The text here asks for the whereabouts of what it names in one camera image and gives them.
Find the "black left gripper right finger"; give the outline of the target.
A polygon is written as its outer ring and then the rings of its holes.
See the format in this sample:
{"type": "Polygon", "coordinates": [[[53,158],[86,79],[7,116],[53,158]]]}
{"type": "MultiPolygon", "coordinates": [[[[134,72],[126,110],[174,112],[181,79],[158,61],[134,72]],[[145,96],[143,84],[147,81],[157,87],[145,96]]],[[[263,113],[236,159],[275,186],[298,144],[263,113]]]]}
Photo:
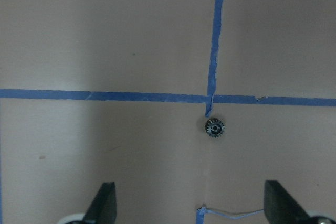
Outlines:
{"type": "Polygon", "coordinates": [[[264,184],[264,214],[269,223],[302,223],[309,215],[276,180],[264,184]]]}

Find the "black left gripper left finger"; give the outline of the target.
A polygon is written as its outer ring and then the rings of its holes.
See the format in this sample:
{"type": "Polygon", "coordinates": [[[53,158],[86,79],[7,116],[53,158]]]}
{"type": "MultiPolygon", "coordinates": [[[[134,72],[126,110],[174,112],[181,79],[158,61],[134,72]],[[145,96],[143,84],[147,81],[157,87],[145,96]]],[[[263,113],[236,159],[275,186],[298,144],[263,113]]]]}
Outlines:
{"type": "Polygon", "coordinates": [[[116,187],[114,182],[103,183],[90,207],[86,211],[82,223],[113,224],[117,218],[116,187]]]}

